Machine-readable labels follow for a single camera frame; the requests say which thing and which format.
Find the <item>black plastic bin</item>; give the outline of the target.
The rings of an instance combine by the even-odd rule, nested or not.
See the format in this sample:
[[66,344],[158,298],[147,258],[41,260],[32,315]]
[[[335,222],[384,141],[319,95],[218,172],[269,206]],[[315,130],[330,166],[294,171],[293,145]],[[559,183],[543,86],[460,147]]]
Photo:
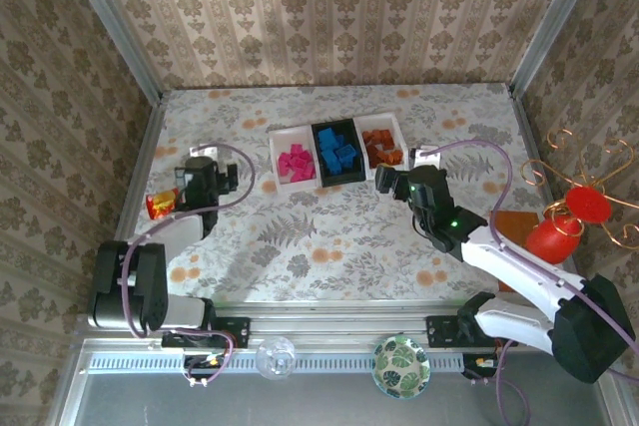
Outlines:
[[366,179],[363,143],[353,119],[313,124],[312,133],[323,187]]

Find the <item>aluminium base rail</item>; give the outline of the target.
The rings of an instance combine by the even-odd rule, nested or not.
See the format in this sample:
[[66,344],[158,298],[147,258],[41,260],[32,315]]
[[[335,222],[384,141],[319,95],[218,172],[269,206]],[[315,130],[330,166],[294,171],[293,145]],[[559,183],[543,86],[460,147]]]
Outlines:
[[217,317],[248,317],[249,345],[238,348],[242,351],[281,336],[303,351],[349,352],[373,347],[395,333],[428,346],[425,319],[457,316],[461,308],[456,303],[417,300],[220,303],[211,308],[208,322]]

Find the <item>green leaf patterned bowl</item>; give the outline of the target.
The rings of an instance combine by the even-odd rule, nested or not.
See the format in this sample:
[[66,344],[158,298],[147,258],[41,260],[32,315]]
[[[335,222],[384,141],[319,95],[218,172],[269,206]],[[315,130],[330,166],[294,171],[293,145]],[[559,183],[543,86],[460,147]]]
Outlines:
[[417,397],[425,390],[430,376],[430,361],[424,347],[404,334],[384,339],[373,350],[373,381],[391,398]]

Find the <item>brown wooden board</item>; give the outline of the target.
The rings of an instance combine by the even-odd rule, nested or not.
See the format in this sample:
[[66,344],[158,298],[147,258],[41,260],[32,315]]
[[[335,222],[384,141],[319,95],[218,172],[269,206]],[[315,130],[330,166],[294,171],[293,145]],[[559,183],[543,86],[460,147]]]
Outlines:
[[491,214],[496,229],[520,247],[525,247],[528,236],[539,224],[537,213],[498,211]]

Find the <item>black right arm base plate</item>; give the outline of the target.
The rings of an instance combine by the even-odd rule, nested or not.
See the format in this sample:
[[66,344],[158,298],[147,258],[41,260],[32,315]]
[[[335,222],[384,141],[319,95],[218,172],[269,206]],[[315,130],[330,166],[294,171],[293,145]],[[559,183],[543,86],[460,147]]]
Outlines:
[[474,318],[433,315],[425,323],[428,345],[432,348],[488,348],[507,342],[506,338],[486,335]]

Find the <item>black connector block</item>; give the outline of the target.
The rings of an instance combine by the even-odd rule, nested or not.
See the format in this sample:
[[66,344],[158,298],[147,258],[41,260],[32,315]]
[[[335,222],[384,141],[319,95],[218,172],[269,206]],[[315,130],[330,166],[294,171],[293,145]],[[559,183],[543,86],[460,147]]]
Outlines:
[[209,378],[222,367],[226,355],[211,353],[206,355],[185,355],[183,358],[183,374],[196,379]]
[[497,372],[496,354],[463,353],[462,375],[467,379],[493,378]]

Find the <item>grey metal panel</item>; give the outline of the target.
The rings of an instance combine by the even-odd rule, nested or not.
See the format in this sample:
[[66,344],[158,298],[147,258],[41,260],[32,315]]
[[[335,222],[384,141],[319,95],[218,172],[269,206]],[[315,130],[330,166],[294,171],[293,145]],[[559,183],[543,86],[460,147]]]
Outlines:
[[435,376],[393,399],[368,374],[229,375],[191,388],[179,375],[90,377],[64,426],[504,426],[492,385]]

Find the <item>white plastic bin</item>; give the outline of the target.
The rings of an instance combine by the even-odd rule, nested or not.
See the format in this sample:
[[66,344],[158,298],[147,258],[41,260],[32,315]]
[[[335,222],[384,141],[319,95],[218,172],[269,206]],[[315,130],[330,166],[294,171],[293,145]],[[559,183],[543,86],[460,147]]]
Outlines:
[[408,166],[408,148],[406,146],[406,142],[403,138],[402,132],[399,127],[399,123],[397,118],[393,113],[380,113],[380,114],[372,114],[366,116],[355,117],[353,119],[355,129],[357,132],[357,137],[360,142],[363,151],[363,165],[365,178],[370,181],[374,179],[375,169],[382,164],[389,165],[389,163],[382,163],[377,157],[372,158],[368,155],[366,151],[366,144],[362,139],[362,133],[364,131],[377,131],[378,135],[378,143],[376,144],[379,150],[384,150],[386,152],[391,152],[394,150],[393,143],[382,143],[380,141],[380,130],[390,130],[392,135],[392,139],[397,140],[401,143],[403,151],[403,160],[400,165],[392,166],[397,169],[406,169]]
[[[270,139],[270,150],[271,150],[271,160],[272,166],[274,170],[274,175],[276,178],[276,186],[279,193],[282,194],[293,194],[298,192],[310,191],[316,189],[320,186],[320,171],[319,171],[319,160],[318,154],[314,143],[314,138],[312,134],[312,129],[310,126],[298,126],[292,127],[282,130],[276,130],[269,132]],[[282,183],[279,180],[279,175],[284,175],[287,171],[292,171],[293,174],[296,172],[291,166],[288,169],[280,169],[278,166],[278,157],[281,153],[288,153],[292,158],[300,157],[303,158],[303,153],[298,156],[293,156],[291,154],[291,145],[292,144],[301,144],[305,151],[310,151],[315,157],[315,161],[313,163],[316,167],[316,177],[312,180],[306,179],[303,182],[292,183],[291,179],[289,183]]]

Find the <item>floral tablecloth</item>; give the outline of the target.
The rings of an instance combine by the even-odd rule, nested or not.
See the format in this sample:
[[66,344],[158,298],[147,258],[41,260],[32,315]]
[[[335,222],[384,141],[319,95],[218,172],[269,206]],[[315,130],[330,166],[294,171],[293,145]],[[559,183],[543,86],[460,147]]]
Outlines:
[[407,205],[371,181],[278,192],[269,132],[393,113],[411,148],[443,148],[451,194],[479,214],[540,214],[521,177],[528,154],[501,84],[175,91],[166,100],[146,192],[172,187],[190,147],[224,145],[239,189],[222,197],[213,232],[168,265],[174,294],[216,302],[462,301],[496,279],[438,252],[410,224]]

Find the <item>red yellow snack packet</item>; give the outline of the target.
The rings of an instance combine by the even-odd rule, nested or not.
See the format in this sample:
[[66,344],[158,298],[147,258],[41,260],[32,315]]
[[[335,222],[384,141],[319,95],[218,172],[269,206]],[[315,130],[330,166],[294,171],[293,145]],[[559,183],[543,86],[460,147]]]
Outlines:
[[150,219],[167,216],[176,208],[180,191],[177,188],[146,195],[145,205]]

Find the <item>aluminium side rail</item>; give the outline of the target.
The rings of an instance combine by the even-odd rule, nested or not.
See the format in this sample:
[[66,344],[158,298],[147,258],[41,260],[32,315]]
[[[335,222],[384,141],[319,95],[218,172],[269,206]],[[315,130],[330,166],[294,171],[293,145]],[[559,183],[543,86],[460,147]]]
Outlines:
[[[539,153],[536,146],[531,127],[523,110],[522,103],[519,100],[512,100],[515,117],[519,125],[520,136],[523,139],[528,160],[538,161]],[[552,203],[554,197],[547,182],[542,180],[532,180],[532,185],[541,194],[545,201],[544,204]],[[517,257],[525,259],[517,260],[523,266],[521,268],[530,269],[529,272],[516,273],[513,278],[514,283],[508,283],[515,287],[526,299],[530,300],[542,313],[548,318],[552,318],[560,308],[559,301],[562,299],[570,300],[574,296],[574,292],[566,289],[568,286],[574,286],[573,289],[580,290],[583,288],[581,280],[584,278],[577,274],[574,261],[568,257],[564,262],[557,265],[550,264],[544,259],[536,256],[528,251],[525,245],[520,247],[513,246],[513,251]]]
[[164,129],[167,110],[166,100],[167,97],[163,97],[160,103],[151,110],[129,187],[119,214],[114,240],[127,240],[135,233],[156,148]]

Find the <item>aluminium corner post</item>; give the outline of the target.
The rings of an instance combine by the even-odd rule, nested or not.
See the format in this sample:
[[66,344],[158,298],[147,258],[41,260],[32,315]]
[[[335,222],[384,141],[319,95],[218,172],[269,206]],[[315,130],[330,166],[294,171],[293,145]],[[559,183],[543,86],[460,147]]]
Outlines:
[[149,103],[157,107],[162,100],[163,87],[153,73],[150,61],[145,58],[142,47],[135,39],[124,8],[119,7],[116,0],[89,0],[89,3],[126,62],[139,88]]
[[521,99],[549,55],[578,0],[552,0],[510,84],[513,98]]

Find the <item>red vase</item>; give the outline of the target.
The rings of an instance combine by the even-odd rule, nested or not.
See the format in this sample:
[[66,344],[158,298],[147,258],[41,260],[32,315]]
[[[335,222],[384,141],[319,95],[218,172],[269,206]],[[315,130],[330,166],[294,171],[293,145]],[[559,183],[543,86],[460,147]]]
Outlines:
[[529,234],[525,248],[550,264],[559,264],[575,251],[583,230],[582,222],[574,216],[551,215]]

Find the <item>clear glass bowl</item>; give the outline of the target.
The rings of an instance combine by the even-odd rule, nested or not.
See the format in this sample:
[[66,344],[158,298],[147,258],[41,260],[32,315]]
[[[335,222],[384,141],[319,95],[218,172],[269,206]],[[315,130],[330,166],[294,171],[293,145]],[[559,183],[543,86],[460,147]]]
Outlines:
[[281,336],[263,341],[256,352],[256,367],[266,379],[288,378],[296,367],[294,344]]

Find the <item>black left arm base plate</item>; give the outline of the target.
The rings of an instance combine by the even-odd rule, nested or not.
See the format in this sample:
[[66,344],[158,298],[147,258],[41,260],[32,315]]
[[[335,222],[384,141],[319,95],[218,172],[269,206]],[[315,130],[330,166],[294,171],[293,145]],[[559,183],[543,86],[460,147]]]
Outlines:
[[[217,317],[207,326],[208,330],[222,331],[231,336],[234,346],[246,349],[249,345],[251,320],[248,317]],[[187,335],[183,333],[166,332],[162,337],[164,348],[197,348],[224,349],[228,342],[217,335]]]

